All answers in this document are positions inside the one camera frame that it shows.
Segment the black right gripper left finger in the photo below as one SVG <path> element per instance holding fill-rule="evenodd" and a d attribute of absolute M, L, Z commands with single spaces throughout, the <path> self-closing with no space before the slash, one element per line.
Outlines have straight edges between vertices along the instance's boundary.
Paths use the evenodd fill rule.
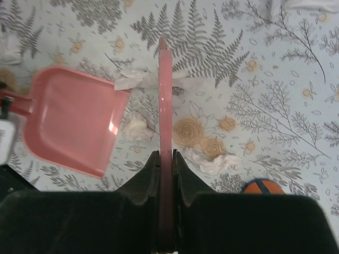
<path fill-rule="evenodd" d="M 115 191 L 42 192 L 1 172 L 1 253 L 156 253 L 159 152 Z"/>

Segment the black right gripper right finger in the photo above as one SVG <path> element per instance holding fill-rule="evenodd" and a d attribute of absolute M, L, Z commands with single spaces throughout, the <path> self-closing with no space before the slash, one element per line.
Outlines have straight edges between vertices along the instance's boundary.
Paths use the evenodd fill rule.
<path fill-rule="evenodd" d="M 179 253 L 332 253 L 317 202 L 300 195 L 219 193 L 173 153 Z"/>

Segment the pink dustpan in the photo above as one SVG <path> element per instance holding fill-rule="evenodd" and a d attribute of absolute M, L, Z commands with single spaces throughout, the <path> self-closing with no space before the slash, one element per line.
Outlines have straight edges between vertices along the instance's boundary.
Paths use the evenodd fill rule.
<path fill-rule="evenodd" d="M 34 76 L 29 95 L 2 90 L 11 112 L 25 118 L 22 138 L 38 158 L 101 178 L 109 164 L 130 90 L 71 68 Z"/>

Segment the pink hand brush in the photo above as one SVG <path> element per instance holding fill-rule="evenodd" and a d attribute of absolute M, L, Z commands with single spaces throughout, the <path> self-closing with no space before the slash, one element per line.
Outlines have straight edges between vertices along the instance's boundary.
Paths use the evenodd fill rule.
<path fill-rule="evenodd" d="M 172 167 L 172 52 L 164 37 L 159 40 L 159 223 L 158 253 L 172 253 L 175 246 L 174 183 Z"/>

